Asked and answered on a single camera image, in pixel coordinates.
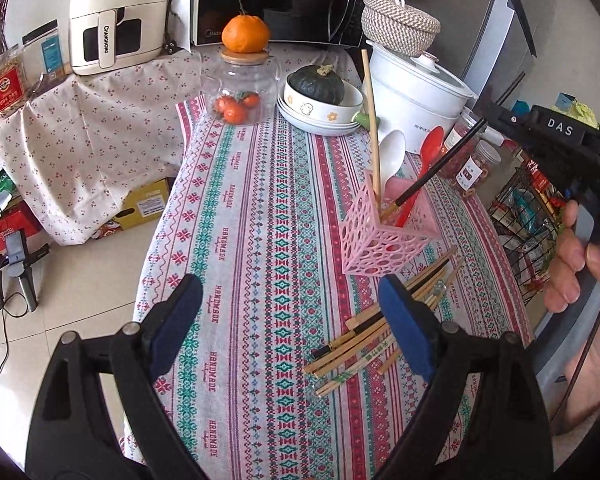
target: blue gripper pad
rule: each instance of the blue gripper pad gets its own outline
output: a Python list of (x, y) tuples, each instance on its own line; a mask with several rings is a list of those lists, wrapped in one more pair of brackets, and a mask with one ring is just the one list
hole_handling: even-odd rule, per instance
[(153, 383), (167, 373), (202, 305), (202, 282), (185, 274), (166, 301), (156, 303), (142, 320), (142, 346), (149, 357), (148, 374)]
[(411, 371), (430, 383), (440, 355), (440, 323), (395, 274), (378, 283), (378, 303)]

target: wooden lid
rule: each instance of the wooden lid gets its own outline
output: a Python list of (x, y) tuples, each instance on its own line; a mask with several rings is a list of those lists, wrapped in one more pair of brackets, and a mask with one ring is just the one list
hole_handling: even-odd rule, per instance
[(227, 63), (243, 66), (261, 65), (269, 59), (269, 53), (266, 50), (261, 50), (254, 54), (240, 54), (226, 48), (221, 52), (220, 56), (222, 56), (222, 59)]

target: human hand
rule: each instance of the human hand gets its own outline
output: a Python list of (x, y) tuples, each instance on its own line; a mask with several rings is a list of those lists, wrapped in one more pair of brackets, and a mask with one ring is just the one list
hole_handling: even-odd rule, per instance
[[(580, 297), (576, 272), (584, 266), (600, 281), (600, 246), (589, 244), (585, 250), (575, 237), (573, 225), (578, 204), (570, 201), (562, 213), (566, 227), (556, 244), (556, 255), (549, 266), (550, 280), (544, 287), (544, 306), (551, 312), (562, 312), (568, 303)], [(571, 381), (582, 349), (567, 364), (565, 374)], [(572, 428), (600, 407), (600, 327), (571, 391), (565, 412), (565, 424)]]

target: red spoon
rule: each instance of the red spoon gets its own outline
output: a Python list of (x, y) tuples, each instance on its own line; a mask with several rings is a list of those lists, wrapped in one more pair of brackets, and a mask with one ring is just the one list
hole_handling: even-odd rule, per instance
[[(421, 178), (425, 173), (427, 173), (429, 166), (440, 153), (440, 150), (442, 149), (442, 142), (444, 140), (445, 131), (442, 129), (442, 126), (436, 126), (427, 134), (427, 137), (425, 137), (420, 149), (422, 168), (420, 169), (418, 178)], [(404, 227), (404, 225), (407, 223), (409, 215), (411, 214), (411, 210), (413, 209), (413, 205), (416, 203), (418, 193), (420, 192), (418, 191), (402, 206), (400, 216), (398, 216), (398, 220), (395, 223), (396, 227)]]

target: stack of plates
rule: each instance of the stack of plates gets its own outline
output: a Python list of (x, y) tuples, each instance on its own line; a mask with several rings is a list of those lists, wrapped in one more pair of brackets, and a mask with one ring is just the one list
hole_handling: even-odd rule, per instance
[(280, 110), (282, 116), (293, 124), (293, 126), (296, 126), (309, 134), (322, 135), (325, 137), (341, 137), (355, 132), (360, 127), (358, 123), (333, 124), (305, 117), (301, 113), (292, 110), (285, 103), (283, 91), (284, 89), (280, 90), (280, 94), (278, 94), (278, 110)]

